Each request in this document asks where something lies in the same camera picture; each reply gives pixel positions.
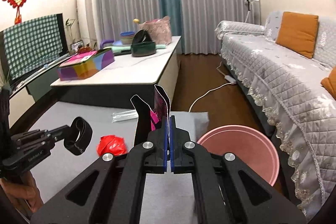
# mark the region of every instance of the blue gripper pad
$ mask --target blue gripper pad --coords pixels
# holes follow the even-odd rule
[[[170,170],[171,172],[174,172],[175,166],[174,166],[174,129],[172,127],[172,119],[169,119],[169,148],[170,148]]]
[[[169,127],[168,127],[168,122],[167,122],[167,119],[165,121],[165,140],[164,140],[164,152],[163,152],[163,168],[164,168],[164,171],[167,172],[167,160],[168,160],[168,130],[169,130]]]

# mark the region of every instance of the light green cloth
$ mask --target light green cloth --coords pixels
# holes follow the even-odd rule
[[[131,45],[130,46],[109,46],[109,47],[105,47],[105,48],[112,48],[112,51],[114,53],[117,52],[121,52],[121,51],[129,51],[131,49]],[[156,44],[155,48],[157,50],[162,49],[162,48],[166,48],[166,45],[164,44]]]

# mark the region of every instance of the human hand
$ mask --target human hand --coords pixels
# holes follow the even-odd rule
[[[18,209],[20,212],[25,211],[18,201],[20,198],[27,200],[31,211],[35,213],[43,206],[40,191],[38,190],[35,179],[33,178],[30,171],[22,176],[22,181],[24,181],[25,185],[12,183],[5,179],[0,179],[0,185],[16,209]]]

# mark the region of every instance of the black strap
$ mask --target black strap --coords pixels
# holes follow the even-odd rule
[[[151,41],[152,41],[152,39],[151,39],[149,33],[146,30],[140,30],[133,37],[132,45],[135,45],[135,44],[141,43],[141,42],[151,42]]]
[[[91,142],[92,128],[82,117],[73,120],[70,135],[64,138],[64,147],[76,156],[85,152]]]

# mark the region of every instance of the pink bag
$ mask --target pink bag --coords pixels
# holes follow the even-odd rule
[[[146,21],[139,24],[139,28],[140,30],[146,30],[156,44],[168,45],[171,43],[172,35],[169,16],[165,16],[162,19]]]

